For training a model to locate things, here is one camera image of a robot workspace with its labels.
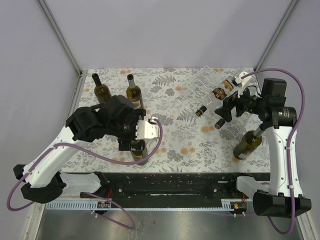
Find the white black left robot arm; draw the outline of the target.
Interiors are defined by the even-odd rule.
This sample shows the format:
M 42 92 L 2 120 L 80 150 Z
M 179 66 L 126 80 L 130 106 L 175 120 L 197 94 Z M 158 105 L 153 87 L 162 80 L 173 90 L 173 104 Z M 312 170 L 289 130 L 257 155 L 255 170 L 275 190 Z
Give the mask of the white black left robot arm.
M 63 195 L 92 193 L 98 198 L 107 195 L 109 186 L 95 173 L 63 173 L 63 165 L 88 144 L 104 136 L 114 136 L 120 151 L 130 151 L 137 138 L 137 127 L 146 110 L 135 108 L 122 95 L 114 95 L 105 103 L 77 108 L 66 120 L 58 136 L 27 165 L 18 164 L 13 172 L 24 182 L 24 199 L 49 203 Z

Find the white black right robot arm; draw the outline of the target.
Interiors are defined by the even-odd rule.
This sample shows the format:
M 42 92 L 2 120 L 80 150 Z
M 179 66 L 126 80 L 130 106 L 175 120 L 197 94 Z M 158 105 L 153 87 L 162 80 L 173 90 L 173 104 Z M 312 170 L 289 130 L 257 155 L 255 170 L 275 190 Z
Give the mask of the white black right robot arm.
M 270 180 L 262 185 L 254 177 L 240 175 L 228 184 L 228 194 L 239 198 L 245 194 L 252 200 L 256 215 L 295 218 L 312 208 L 311 199 L 303 196 L 296 165 L 296 135 L 299 117 L 296 109 L 285 106 L 287 83 L 283 79 L 265 78 L 260 96 L 248 89 L 225 98 L 214 112 L 226 122 L 243 113 L 257 115 L 261 124 L 254 131 L 265 133 L 269 145 Z

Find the green bottle silver neck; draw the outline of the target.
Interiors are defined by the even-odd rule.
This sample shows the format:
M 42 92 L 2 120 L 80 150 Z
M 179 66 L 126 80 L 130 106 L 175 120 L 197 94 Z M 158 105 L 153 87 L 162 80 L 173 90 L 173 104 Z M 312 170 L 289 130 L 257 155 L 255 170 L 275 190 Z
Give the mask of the green bottle silver neck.
M 135 84 L 134 76 L 127 75 L 128 88 L 126 89 L 127 98 L 133 103 L 135 109 L 143 109 L 142 91 L 138 85 Z

